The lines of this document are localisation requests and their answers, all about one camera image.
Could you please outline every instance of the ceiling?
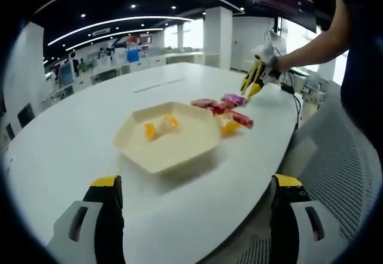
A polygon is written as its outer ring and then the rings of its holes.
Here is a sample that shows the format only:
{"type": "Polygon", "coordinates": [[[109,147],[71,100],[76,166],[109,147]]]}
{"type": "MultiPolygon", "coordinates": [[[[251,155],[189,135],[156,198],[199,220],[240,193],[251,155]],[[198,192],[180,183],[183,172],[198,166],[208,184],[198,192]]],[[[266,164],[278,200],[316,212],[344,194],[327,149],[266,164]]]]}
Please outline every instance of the ceiling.
{"type": "MultiPolygon", "coordinates": [[[[93,36],[88,37],[88,34],[103,28],[110,28],[109,34],[112,34],[134,29],[165,27],[165,22],[161,20],[131,20],[109,23],[78,32],[48,46],[49,42],[62,35],[107,20],[135,16],[185,16],[195,19],[203,17],[202,13],[205,9],[216,6],[226,7],[233,13],[240,13],[238,8],[244,7],[247,16],[275,17],[252,7],[247,0],[225,0],[230,4],[221,0],[57,0],[39,10],[50,1],[52,0],[29,0],[29,10],[26,12],[30,16],[27,20],[31,20],[44,28],[44,56],[49,61],[51,61],[51,57],[55,59],[65,57],[68,54],[65,51],[66,48],[94,38],[93,36]]],[[[333,14],[334,0],[313,0],[313,2],[320,16],[317,17],[318,23],[323,22],[323,17],[326,18],[326,16],[333,14]]]]}

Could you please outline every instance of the window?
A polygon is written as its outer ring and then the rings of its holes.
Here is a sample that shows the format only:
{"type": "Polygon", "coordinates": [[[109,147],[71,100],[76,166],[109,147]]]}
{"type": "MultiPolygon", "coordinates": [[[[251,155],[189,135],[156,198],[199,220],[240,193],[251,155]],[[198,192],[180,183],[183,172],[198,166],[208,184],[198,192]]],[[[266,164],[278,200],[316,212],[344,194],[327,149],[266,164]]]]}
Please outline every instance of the window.
{"type": "Polygon", "coordinates": [[[348,51],[338,56],[335,62],[335,71],[334,71],[333,81],[338,83],[338,85],[340,86],[342,85],[343,78],[345,77],[347,57],[348,57],[348,51]]]}
{"type": "Polygon", "coordinates": [[[178,47],[178,28],[177,25],[170,26],[164,32],[165,47],[178,47]]]}
{"type": "MultiPolygon", "coordinates": [[[[317,26],[317,33],[313,33],[308,29],[305,29],[303,26],[297,25],[289,20],[284,20],[284,24],[287,25],[288,29],[286,36],[287,53],[291,53],[293,50],[307,45],[307,43],[322,33],[319,26],[317,26]]],[[[318,72],[319,65],[306,65],[305,68],[318,72]]]]}
{"type": "Polygon", "coordinates": [[[183,47],[203,48],[203,19],[184,23],[183,47]]]}

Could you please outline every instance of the red candy wrapper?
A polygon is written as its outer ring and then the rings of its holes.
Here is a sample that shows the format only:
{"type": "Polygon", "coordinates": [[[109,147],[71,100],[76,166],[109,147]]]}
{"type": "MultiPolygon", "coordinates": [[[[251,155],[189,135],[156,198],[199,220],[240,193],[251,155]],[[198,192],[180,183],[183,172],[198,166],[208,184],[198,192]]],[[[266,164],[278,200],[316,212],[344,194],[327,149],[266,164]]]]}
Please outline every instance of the red candy wrapper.
{"type": "Polygon", "coordinates": [[[254,122],[248,117],[248,116],[244,116],[243,114],[240,114],[240,113],[236,113],[235,111],[233,110],[226,110],[227,113],[232,113],[233,114],[233,119],[246,126],[247,128],[253,128],[254,126],[254,122]]]}
{"type": "Polygon", "coordinates": [[[234,95],[232,93],[227,93],[225,94],[222,98],[221,98],[222,101],[230,101],[230,102],[233,102],[234,103],[234,107],[241,107],[243,105],[246,105],[247,103],[247,99],[246,98],[243,98],[241,96],[238,96],[238,95],[234,95]]]}

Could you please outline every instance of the office desk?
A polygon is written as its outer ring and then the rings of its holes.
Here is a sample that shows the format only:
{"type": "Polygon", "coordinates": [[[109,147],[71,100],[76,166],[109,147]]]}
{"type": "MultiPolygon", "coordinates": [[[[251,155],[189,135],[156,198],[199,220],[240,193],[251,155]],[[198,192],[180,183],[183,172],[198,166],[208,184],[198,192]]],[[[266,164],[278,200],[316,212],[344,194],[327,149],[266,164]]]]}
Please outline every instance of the office desk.
{"type": "Polygon", "coordinates": [[[246,218],[278,169],[297,118],[293,97],[267,84],[237,109],[254,127],[189,163],[182,170],[189,175],[148,174],[112,140],[132,111],[167,101],[220,99],[238,93],[242,79],[237,72],[176,63],[105,81],[39,115],[10,143],[5,158],[11,192],[33,234],[47,244],[53,223],[93,180],[120,174],[126,263],[188,264],[208,255],[246,218]]]}

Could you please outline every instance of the beige bowl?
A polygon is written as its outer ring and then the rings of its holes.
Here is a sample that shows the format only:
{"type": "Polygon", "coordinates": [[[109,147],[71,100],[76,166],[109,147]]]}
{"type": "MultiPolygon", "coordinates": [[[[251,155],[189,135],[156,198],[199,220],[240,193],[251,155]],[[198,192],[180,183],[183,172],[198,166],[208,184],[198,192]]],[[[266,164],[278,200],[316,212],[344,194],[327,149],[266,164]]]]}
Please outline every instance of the beige bowl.
{"type": "Polygon", "coordinates": [[[211,111],[167,102],[132,113],[114,136],[113,144],[146,171],[157,173],[209,152],[220,139],[211,111]],[[177,130],[149,141],[145,124],[158,123],[167,114],[178,120],[177,130]]]}

